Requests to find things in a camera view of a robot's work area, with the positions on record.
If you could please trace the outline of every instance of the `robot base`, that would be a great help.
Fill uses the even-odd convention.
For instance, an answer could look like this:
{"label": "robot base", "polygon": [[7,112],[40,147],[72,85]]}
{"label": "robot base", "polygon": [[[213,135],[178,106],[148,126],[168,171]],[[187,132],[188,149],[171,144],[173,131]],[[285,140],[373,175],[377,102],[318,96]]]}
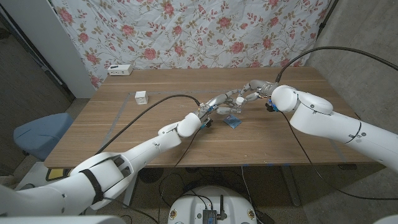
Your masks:
{"label": "robot base", "polygon": [[214,185],[197,187],[193,191],[199,196],[208,197],[213,203],[213,210],[211,210],[211,203],[208,199],[202,197],[208,208],[206,210],[205,204],[200,198],[191,196],[194,193],[188,191],[186,194],[189,195],[180,197],[173,203],[168,224],[257,223],[250,202],[235,191]]}

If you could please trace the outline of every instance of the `white power strip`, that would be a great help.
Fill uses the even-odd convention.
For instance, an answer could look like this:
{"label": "white power strip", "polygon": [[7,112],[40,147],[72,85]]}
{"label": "white power strip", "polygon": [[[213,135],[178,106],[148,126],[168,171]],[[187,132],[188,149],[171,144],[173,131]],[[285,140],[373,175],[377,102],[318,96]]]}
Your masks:
{"label": "white power strip", "polygon": [[108,68],[110,75],[130,75],[132,72],[132,65],[111,65]]}

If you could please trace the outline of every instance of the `white wall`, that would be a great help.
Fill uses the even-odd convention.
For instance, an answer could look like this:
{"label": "white wall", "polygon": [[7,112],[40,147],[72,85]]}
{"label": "white wall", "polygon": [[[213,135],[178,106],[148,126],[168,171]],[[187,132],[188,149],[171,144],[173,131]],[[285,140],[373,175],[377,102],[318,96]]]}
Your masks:
{"label": "white wall", "polygon": [[0,0],[0,3],[75,97],[91,98],[95,89],[88,72],[49,2]]}

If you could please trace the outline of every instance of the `blue chair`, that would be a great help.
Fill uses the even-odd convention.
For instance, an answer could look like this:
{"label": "blue chair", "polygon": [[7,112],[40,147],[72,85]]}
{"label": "blue chair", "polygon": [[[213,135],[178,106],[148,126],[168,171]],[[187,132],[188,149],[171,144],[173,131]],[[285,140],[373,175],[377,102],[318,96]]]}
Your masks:
{"label": "blue chair", "polygon": [[67,113],[36,119],[14,130],[14,142],[25,152],[44,161],[72,125]]}

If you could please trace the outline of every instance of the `robotic arm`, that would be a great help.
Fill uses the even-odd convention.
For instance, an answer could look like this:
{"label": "robotic arm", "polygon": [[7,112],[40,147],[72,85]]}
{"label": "robotic arm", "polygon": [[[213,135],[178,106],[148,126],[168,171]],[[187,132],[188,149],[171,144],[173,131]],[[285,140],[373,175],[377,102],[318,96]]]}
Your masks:
{"label": "robotic arm", "polygon": [[196,130],[210,126],[208,115],[224,103],[217,96],[198,111],[159,130],[158,136],[123,153],[103,152],[79,164],[70,177],[33,189],[13,191],[0,185],[0,215],[47,216],[78,215],[86,208],[104,207],[121,194],[147,163],[181,143]]}
{"label": "robotic arm", "polygon": [[[242,98],[248,90],[256,92]],[[268,108],[275,106],[282,112],[294,112],[290,124],[295,129],[339,141],[398,172],[398,135],[334,112],[333,105],[319,96],[287,85],[252,80],[239,93],[234,107],[269,97]]]}

